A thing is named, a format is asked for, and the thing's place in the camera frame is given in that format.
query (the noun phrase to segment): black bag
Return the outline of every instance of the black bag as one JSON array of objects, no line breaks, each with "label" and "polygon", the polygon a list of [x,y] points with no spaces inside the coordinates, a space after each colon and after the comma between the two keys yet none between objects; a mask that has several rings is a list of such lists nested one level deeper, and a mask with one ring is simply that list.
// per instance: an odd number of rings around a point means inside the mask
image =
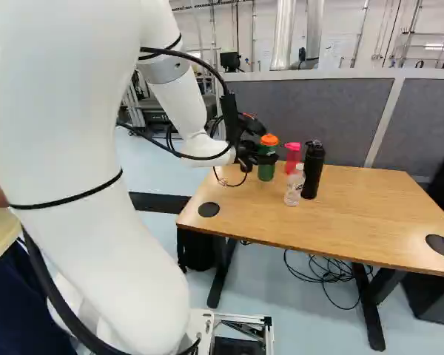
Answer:
[{"label": "black bag", "polygon": [[178,265],[196,271],[209,270],[215,266],[214,237],[208,234],[178,229],[177,238]]}]

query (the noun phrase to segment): tangled cable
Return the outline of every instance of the tangled cable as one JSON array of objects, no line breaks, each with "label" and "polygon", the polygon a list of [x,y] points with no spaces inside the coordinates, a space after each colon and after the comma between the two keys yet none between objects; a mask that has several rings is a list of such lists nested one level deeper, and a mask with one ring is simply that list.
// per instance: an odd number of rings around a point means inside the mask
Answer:
[{"label": "tangled cable", "polygon": [[[330,303],[332,303],[335,307],[342,309],[344,311],[349,311],[357,307],[360,302],[360,294],[358,296],[357,302],[352,307],[342,307],[335,303],[332,298],[329,296],[326,290],[327,283],[347,283],[349,281],[355,280],[354,272],[352,271],[352,267],[349,266],[342,260],[332,259],[330,257],[322,257],[327,264],[326,266],[322,266],[316,260],[315,255],[309,255],[309,268],[311,272],[314,274],[313,277],[303,274],[302,272],[296,270],[292,266],[289,265],[288,260],[286,258],[288,250],[284,251],[283,260],[288,268],[289,272],[299,280],[305,281],[307,283],[320,283],[323,287],[324,294]],[[368,271],[367,275],[373,275],[373,267],[367,266]]]}]

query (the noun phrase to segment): orange cap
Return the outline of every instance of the orange cap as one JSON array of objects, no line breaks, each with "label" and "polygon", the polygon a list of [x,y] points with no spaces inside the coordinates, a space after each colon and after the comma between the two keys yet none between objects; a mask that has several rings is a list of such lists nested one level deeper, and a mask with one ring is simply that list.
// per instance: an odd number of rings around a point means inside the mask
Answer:
[{"label": "orange cap", "polygon": [[261,138],[261,143],[264,146],[277,146],[280,143],[280,140],[276,135],[272,135],[271,133],[269,133],[268,135],[264,135]]}]

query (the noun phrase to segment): black bottle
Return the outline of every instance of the black bottle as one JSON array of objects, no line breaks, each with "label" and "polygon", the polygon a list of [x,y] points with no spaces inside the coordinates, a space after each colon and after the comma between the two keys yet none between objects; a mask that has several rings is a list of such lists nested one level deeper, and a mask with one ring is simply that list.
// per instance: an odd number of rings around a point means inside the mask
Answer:
[{"label": "black bottle", "polygon": [[319,187],[320,174],[323,172],[324,158],[326,151],[320,141],[314,140],[306,142],[308,149],[304,159],[304,174],[306,181],[304,182],[301,196],[311,200],[317,195],[317,188]]}]

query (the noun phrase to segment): pink cap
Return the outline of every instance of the pink cap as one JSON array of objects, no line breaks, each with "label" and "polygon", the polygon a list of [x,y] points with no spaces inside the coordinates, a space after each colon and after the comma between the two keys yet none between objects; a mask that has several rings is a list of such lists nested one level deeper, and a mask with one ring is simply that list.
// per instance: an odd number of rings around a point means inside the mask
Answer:
[{"label": "pink cap", "polygon": [[301,143],[299,142],[291,142],[291,143],[286,143],[285,148],[292,150],[294,152],[299,152],[301,150]]}]

